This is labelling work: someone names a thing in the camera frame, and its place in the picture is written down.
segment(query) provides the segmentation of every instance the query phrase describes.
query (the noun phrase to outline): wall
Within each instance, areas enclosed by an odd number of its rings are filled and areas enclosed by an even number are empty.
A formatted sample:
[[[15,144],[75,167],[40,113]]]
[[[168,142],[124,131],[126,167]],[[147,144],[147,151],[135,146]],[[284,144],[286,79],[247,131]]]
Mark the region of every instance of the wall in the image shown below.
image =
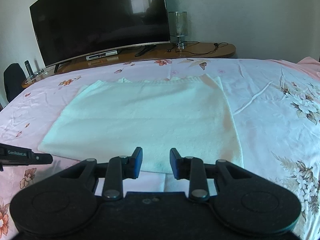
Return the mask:
[[[6,105],[3,71],[29,60],[44,67],[30,18],[37,0],[0,0],[0,103]],[[168,10],[186,10],[188,40],[226,41],[240,58],[319,59],[320,0],[167,0]]]

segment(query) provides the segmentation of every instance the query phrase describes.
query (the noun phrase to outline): curved tv screen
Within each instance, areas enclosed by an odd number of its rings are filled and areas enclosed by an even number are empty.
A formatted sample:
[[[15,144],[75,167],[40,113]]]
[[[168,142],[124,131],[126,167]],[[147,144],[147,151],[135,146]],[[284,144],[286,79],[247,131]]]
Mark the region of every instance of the curved tv screen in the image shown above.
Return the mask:
[[[45,66],[170,41],[165,0],[38,0],[30,12]]]

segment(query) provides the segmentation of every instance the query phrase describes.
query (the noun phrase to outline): white garment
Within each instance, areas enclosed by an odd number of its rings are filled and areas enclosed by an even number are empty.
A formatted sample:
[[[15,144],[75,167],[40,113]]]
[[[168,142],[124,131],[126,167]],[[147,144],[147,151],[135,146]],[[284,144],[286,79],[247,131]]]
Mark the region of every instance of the white garment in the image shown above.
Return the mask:
[[[61,112],[38,150],[108,162],[143,148],[142,171],[172,173],[169,151],[205,163],[226,159],[243,167],[234,120],[220,78],[97,81]]]

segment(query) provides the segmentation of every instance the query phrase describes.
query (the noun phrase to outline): black chair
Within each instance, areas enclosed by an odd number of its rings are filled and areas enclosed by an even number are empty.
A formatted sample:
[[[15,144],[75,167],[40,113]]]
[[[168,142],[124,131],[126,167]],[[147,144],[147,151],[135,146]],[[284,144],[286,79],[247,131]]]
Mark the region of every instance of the black chair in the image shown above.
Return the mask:
[[[13,63],[4,71],[3,78],[5,93],[10,103],[24,90],[21,84],[26,79],[26,75],[18,63]]]

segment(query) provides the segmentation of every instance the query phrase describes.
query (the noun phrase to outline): pink bed sheet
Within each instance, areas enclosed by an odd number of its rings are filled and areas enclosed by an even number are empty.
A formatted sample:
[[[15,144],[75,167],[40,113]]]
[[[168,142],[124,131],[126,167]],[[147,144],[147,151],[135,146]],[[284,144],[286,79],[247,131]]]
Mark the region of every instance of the pink bed sheet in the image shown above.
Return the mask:
[[[220,76],[240,137],[245,169],[298,196],[302,212],[294,232],[302,239],[314,240],[320,236],[318,68],[319,62],[311,58],[298,64],[194,58],[128,62],[56,75],[33,84],[5,107],[0,113],[0,142],[38,152],[38,145],[62,109],[83,85],[97,80],[168,80],[204,73]],[[76,162],[54,156],[51,165],[5,167],[0,172],[1,240],[17,234],[8,208],[12,197]],[[142,172],[138,180],[124,182],[127,190],[187,192],[188,182],[175,181],[171,174]]]

